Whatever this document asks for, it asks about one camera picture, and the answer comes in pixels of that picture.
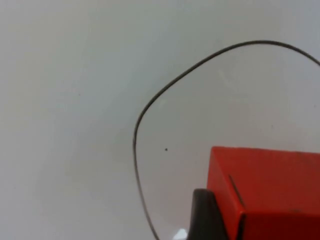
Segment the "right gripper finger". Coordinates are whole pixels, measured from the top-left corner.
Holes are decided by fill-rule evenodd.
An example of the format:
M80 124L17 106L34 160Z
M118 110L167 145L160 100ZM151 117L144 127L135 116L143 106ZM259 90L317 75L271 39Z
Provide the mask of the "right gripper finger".
M188 240L227 240L224 221L212 191L193 191Z

